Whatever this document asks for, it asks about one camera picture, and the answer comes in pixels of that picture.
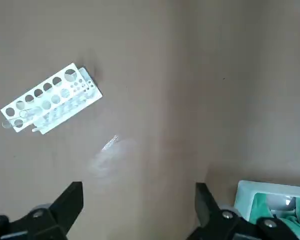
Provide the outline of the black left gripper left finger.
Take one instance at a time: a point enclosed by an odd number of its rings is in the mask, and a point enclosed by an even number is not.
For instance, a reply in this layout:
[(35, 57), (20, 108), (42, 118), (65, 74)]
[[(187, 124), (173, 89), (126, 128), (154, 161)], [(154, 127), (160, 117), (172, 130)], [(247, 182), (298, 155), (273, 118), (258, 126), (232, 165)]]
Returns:
[(0, 240), (66, 240), (83, 206), (83, 183), (74, 181), (53, 203), (39, 205), (16, 221), (0, 215)]

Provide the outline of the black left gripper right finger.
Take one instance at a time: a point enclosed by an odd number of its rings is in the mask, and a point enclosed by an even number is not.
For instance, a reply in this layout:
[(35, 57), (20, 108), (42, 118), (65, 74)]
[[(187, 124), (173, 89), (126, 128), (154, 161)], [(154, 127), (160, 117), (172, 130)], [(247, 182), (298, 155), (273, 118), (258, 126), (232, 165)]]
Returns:
[(195, 211), (200, 225), (188, 240), (296, 240), (297, 235), (281, 220), (262, 217), (255, 224), (234, 211), (220, 209), (205, 183), (195, 184)]

